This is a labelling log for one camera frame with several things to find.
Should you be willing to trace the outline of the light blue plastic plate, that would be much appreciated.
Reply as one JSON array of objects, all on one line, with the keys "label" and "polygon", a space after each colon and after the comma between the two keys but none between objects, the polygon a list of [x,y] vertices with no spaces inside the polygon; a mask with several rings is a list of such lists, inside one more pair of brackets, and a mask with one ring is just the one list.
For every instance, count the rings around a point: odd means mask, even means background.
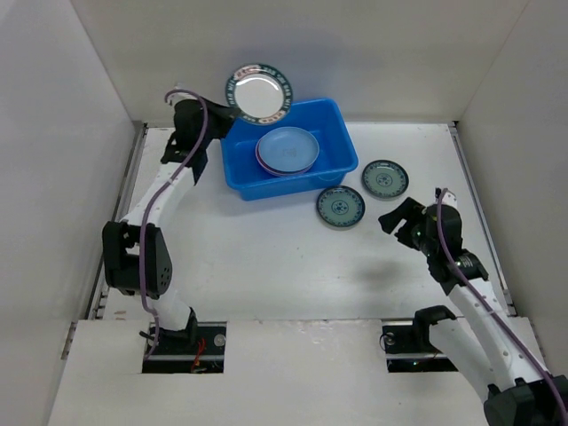
[{"label": "light blue plastic plate", "polygon": [[309,169],[320,154],[318,140],[307,130],[280,127],[270,130],[256,143],[259,160],[269,169],[293,174]]}]

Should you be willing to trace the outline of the pink plastic plate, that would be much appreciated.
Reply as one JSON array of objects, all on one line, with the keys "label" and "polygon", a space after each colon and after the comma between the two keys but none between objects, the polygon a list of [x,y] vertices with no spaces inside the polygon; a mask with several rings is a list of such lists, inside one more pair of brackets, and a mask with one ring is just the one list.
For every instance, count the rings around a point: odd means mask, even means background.
[{"label": "pink plastic plate", "polygon": [[297,176],[297,175],[301,175],[304,174],[305,172],[307,172],[312,166],[308,166],[302,170],[298,170],[298,171],[292,171],[292,172],[283,172],[283,171],[278,171],[275,169],[272,169],[271,167],[269,167],[261,158],[260,153],[259,153],[259,144],[256,144],[255,147],[255,155],[256,155],[256,160],[259,163],[259,165],[263,168],[263,170],[265,170],[266,172],[268,172],[269,174],[276,176],[276,177],[288,177],[288,176]]}]

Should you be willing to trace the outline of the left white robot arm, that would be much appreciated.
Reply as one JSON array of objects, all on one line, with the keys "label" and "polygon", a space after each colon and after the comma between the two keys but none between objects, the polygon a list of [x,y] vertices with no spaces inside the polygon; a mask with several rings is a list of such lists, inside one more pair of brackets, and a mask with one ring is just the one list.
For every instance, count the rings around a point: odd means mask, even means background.
[{"label": "left white robot arm", "polygon": [[125,296],[139,296],[144,311],[154,319],[145,336],[152,347],[161,337],[181,351],[199,341],[194,310],[175,290],[173,264],[164,228],[185,195],[199,181],[208,163],[207,149],[224,138],[241,111],[189,91],[173,91],[174,130],[165,146],[160,167],[142,199],[118,221],[102,230],[106,284]]}]

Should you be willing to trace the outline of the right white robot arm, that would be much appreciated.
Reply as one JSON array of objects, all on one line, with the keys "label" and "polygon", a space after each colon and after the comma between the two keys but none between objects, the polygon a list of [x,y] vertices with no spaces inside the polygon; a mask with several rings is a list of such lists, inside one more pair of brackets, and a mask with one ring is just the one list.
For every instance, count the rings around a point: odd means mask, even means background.
[{"label": "right white robot arm", "polygon": [[429,207],[407,198],[379,217],[387,234],[425,255],[431,278],[459,309],[465,330],[444,305],[417,311],[411,338],[442,352],[479,396],[490,425],[565,425],[567,378],[552,375],[511,326],[476,255],[462,246],[462,218],[452,193]]}]

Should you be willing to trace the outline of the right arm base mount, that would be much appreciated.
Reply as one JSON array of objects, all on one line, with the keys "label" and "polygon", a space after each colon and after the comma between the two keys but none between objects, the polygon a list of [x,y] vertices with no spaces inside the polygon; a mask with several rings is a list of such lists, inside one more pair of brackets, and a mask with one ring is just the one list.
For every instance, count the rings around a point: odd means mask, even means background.
[{"label": "right arm base mount", "polygon": [[420,343],[411,320],[383,322],[379,344],[389,373],[457,372],[455,365],[429,343]]}]

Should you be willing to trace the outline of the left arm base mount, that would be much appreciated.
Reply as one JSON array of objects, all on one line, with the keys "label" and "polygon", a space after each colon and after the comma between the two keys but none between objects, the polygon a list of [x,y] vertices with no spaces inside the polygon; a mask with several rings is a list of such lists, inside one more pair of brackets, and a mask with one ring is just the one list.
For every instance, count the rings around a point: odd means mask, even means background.
[{"label": "left arm base mount", "polygon": [[154,327],[141,332],[146,341],[143,374],[222,374],[225,367],[226,322],[198,322],[192,337],[161,330],[158,345],[152,348]]}]

